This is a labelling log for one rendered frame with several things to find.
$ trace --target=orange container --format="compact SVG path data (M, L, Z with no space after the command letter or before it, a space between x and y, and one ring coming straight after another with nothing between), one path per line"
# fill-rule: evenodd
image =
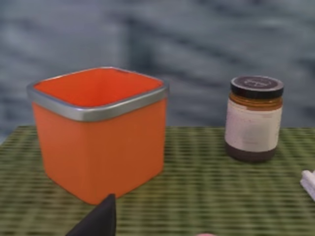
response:
M49 178L97 205L144 184L163 169L168 87L112 67L28 85Z

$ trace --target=black lid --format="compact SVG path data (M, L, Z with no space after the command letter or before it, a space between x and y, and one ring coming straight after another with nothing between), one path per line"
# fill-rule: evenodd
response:
M116 198L110 194L81 220L66 236L115 236Z
M251 99L273 99L281 97L284 84L277 79L264 76L240 76L231 81L232 92Z

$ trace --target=jar base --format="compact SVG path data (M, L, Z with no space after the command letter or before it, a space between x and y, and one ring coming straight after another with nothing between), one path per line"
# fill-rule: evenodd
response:
M225 151L227 155L235 160L248 163L263 163L269 161L275 155L276 149L277 148L262 152L243 151L234 148L225 142Z

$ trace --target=glass jar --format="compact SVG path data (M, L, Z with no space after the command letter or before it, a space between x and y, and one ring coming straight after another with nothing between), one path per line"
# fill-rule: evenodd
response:
M244 162L264 162L274 156L283 91L283 83L269 77L232 79L224 137L230 157Z

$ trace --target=dark jar lid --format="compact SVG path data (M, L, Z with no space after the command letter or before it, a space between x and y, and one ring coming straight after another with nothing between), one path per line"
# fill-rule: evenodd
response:
M240 76L231 81L232 92L250 99L274 99L281 97L284 84L277 79L265 76Z

